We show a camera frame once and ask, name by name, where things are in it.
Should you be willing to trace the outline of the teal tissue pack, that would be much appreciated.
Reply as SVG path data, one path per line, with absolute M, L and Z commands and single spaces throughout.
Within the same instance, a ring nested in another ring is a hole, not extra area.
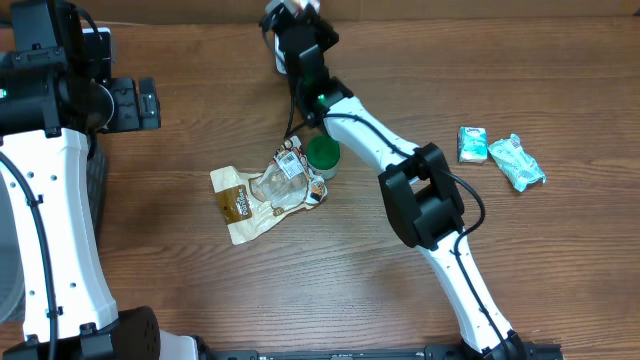
M 458 161 L 483 163 L 488 158 L 488 138 L 484 128 L 461 127 L 458 135 Z

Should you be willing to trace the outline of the grey plastic basket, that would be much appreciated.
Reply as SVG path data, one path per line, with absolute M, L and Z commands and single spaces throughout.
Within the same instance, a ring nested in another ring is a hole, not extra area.
M 17 167 L 33 194 L 44 223 L 61 332 L 115 321 L 117 306 L 100 265 L 87 189 L 88 141 L 65 130 L 47 138 L 42 131 L 7 136 L 1 152 Z

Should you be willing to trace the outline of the orange tissue pack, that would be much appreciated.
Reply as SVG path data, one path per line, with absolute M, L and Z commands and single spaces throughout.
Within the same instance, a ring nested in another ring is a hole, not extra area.
M 298 12 L 302 12 L 309 6 L 311 6 L 316 13 L 320 11 L 320 0 L 294 0 L 294 3 L 297 7 Z

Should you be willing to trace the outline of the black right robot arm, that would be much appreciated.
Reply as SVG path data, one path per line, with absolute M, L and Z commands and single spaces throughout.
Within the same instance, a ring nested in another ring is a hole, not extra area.
M 268 45 L 288 79 L 292 105 L 305 124 L 322 129 L 377 173 L 389 223 L 399 239 L 419 250 L 436 274 L 458 321 L 460 359 L 525 359 L 528 350 L 501 314 L 468 243 L 474 226 L 463 221 L 459 191 L 442 150 L 418 146 L 373 117 L 325 64 L 339 36 L 312 4 L 271 1 L 260 21 L 273 33 Z

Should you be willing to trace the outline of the light teal wipes packet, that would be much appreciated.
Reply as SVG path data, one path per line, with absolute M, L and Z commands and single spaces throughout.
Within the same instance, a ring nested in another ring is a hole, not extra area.
M 535 158 L 523 149 L 517 134 L 497 140 L 488 146 L 488 151 L 516 191 L 523 192 L 537 182 L 546 183 L 546 174 Z

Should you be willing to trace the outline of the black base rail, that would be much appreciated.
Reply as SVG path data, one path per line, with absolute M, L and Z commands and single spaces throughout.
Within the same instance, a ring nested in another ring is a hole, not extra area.
M 199 356 L 207 360 L 460 360 L 483 359 L 459 345 L 428 345 L 422 349 L 345 350 L 327 352 L 272 352 L 256 350 L 213 351 L 209 348 Z

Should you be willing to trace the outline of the clear brown snack bag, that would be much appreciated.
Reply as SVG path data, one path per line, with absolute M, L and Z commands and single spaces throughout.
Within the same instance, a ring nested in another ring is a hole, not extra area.
M 210 178 L 234 245 L 256 239 L 293 213 L 319 206 L 328 195 L 324 178 L 309 167 L 296 136 L 281 144 L 262 173 L 227 166 L 213 170 Z

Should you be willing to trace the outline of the green lid jar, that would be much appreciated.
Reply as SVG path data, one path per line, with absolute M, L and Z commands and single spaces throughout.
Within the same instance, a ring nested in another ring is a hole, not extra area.
M 340 158 L 340 145 L 329 136 L 315 136 L 308 144 L 307 160 L 309 167 L 325 180 L 337 175 Z

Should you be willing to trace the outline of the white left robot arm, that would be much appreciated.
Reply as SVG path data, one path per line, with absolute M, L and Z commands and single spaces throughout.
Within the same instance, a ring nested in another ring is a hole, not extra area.
M 1 60 L 1 175 L 25 282 L 8 359 L 195 359 L 151 308 L 117 307 L 100 264 L 87 165 L 98 134 L 161 125 L 152 79 L 111 74 L 111 33 L 67 1 L 16 1 Z

